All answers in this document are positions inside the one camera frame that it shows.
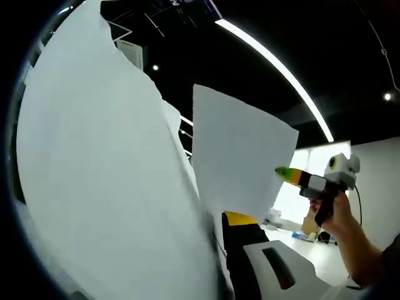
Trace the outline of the person's right hand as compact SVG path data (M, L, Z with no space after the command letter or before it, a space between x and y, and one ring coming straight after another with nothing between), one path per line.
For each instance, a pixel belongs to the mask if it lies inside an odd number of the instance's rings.
M329 234L340 238L360 228L360 224L351 212L351 206L346 194L339 191L333 202L333 215L321 225Z

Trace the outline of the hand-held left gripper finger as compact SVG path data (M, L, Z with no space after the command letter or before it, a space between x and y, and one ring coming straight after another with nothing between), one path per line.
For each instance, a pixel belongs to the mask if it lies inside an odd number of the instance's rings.
M313 264L281 241L270 241L257 221L221 214L222 235L236 299L352 299L353 290L317 277Z

